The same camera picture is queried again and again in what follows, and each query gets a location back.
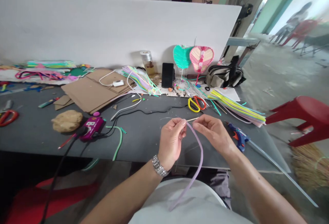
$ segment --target bag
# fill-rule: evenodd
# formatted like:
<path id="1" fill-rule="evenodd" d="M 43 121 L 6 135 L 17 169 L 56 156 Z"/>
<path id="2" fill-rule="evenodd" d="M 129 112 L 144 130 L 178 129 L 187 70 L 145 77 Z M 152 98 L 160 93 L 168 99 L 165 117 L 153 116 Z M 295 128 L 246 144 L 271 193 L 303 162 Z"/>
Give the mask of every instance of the bag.
<path id="1" fill-rule="evenodd" d="M 225 88 L 242 84 L 246 78 L 242 69 L 236 66 L 238 61 L 239 56 L 234 56 L 228 66 L 214 65 L 209 67 L 205 81 L 208 87 Z"/>

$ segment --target metal watch band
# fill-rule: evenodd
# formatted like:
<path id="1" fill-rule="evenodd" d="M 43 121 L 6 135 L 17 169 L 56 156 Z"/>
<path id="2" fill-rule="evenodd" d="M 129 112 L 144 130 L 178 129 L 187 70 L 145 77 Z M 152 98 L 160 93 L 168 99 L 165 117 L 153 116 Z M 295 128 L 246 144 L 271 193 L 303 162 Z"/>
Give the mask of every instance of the metal watch band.
<path id="1" fill-rule="evenodd" d="M 166 171 L 163 166 L 161 166 L 160 162 L 159 162 L 159 159 L 158 159 L 158 155 L 155 155 L 153 158 L 152 158 L 152 164 L 153 164 L 153 167 L 154 167 L 154 170 L 157 172 L 157 174 L 159 174 L 160 176 L 162 177 L 166 177 L 170 171 Z"/>

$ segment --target white partition board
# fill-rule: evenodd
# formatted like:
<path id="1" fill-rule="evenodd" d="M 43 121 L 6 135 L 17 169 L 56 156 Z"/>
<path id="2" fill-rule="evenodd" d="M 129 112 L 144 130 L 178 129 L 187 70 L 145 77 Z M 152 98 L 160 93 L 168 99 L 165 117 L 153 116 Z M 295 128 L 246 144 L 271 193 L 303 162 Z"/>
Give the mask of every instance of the white partition board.
<path id="1" fill-rule="evenodd" d="M 0 62 L 138 66 L 139 51 L 150 50 L 161 72 L 163 62 L 173 62 L 176 44 L 193 46 L 196 38 L 197 46 L 213 48 L 216 64 L 240 9 L 155 0 L 0 0 Z"/>

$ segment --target concrete floor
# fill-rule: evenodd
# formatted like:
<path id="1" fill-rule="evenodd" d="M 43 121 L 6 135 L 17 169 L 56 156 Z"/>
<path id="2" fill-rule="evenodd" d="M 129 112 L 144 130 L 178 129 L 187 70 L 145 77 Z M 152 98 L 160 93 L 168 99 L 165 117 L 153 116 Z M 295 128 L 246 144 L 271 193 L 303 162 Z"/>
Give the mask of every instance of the concrete floor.
<path id="1" fill-rule="evenodd" d="M 261 42 L 244 67 L 247 81 L 241 87 L 246 94 L 245 101 L 259 111 L 269 113 L 268 110 L 292 100 L 298 95 L 312 96 L 329 104 L 329 86 L 327 84 L 329 68 L 321 66 L 329 65 L 328 53 L 319 52 L 315 58 L 310 58 L 307 55 L 299 57 L 299 53 L 292 52 L 289 45 L 291 44 L 281 48 L 267 42 Z M 288 165 L 291 165 L 291 151 L 287 143 L 289 139 L 296 138 L 296 135 L 291 135 L 291 132 L 296 131 L 295 126 L 300 123 L 301 121 L 298 120 L 287 120 L 266 126 Z M 329 155 L 328 141 L 317 142 L 317 146 L 324 154 Z M 59 188 L 90 184 L 94 180 L 100 182 L 101 187 L 95 196 L 50 217 L 47 223 L 79 223 L 111 189 L 128 177 L 129 170 L 130 163 L 128 162 L 101 160 L 88 172 L 75 172 L 61 179 L 58 184 Z M 284 175 L 263 174 L 263 176 L 288 199 L 308 223 L 329 222 L 329 216 L 325 212 L 329 206 L 327 188 L 311 192 L 311 197 L 320 205 L 320 208 L 317 209 L 302 196 Z M 257 223 L 232 175 L 229 182 L 233 211 Z"/>

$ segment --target gray table top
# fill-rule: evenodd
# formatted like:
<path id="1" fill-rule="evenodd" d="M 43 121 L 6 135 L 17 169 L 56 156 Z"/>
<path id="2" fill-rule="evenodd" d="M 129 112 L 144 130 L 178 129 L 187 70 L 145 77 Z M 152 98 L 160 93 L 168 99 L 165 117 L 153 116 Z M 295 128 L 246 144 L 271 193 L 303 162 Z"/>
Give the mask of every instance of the gray table top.
<path id="1" fill-rule="evenodd" d="M 0 96 L 0 107 L 5 105 L 7 100 L 13 100 L 14 106 L 12 109 L 18 109 L 17 111 L 20 114 L 16 121 L 8 126 L 0 128 L 0 150 L 34 154 L 63 155 L 68 146 L 65 146 L 61 150 L 58 150 L 57 148 L 69 136 L 54 131 L 51 119 L 66 110 L 76 110 L 81 112 L 81 109 L 75 104 L 58 111 L 55 111 L 52 104 L 42 109 L 38 108 L 38 105 L 41 103 L 57 96 L 60 97 L 63 94 L 64 92 L 62 89 L 56 87 L 43 90 L 42 92 L 22 91 Z M 145 112 L 165 111 L 171 106 L 182 107 L 187 104 L 187 98 L 167 97 L 164 95 L 160 97 L 144 95 L 144 97 L 145 101 L 141 101 L 132 111 L 137 109 Z M 133 99 L 136 99 L 136 97 L 129 97 L 126 100 L 121 101 L 117 104 L 118 109 L 132 105 Z M 115 103 L 116 102 L 101 110 L 101 116 L 107 120 L 106 125 L 108 126 L 113 124 L 113 122 L 110 121 L 110 118 L 116 112 L 116 110 L 112 108 Z M 224 114 L 223 112 L 221 112 L 222 116 L 219 116 L 213 109 L 213 107 L 207 108 L 204 110 L 204 113 L 238 126 L 244 133 L 248 134 L 259 147 L 289 172 L 287 164 L 264 127 L 258 128 L 253 124 L 244 124 L 230 114 Z M 127 134 L 123 134 L 123 142 L 117 154 L 117 160 L 147 162 L 158 152 L 161 128 L 169 121 L 169 119 L 164 118 L 181 117 L 189 120 L 200 115 L 201 113 L 194 113 L 189 110 L 188 107 L 185 107 L 180 109 L 173 108 L 167 113 L 145 115 L 142 112 L 135 112 L 120 117 L 117 126 L 122 127 Z M 227 162 L 212 147 L 209 141 L 201 134 L 198 134 L 198 136 L 204 150 L 203 166 L 212 168 L 229 168 Z M 68 155 L 73 157 L 112 159 L 118 146 L 119 138 L 119 131 L 116 130 L 112 136 L 98 139 L 89 144 L 77 141 Z M 274 165 L 268 162 L 261 154 L 256 152 L 249 144 L 246 145 L 245 155 L 257 170 L 278 172 Z M 199 161 L 200 149 L 198 143 L 192 132 L 188 129 L 187 136 L 182 142 L 181 155 L 176 163 L 177 165 L 197 166 Z"/>

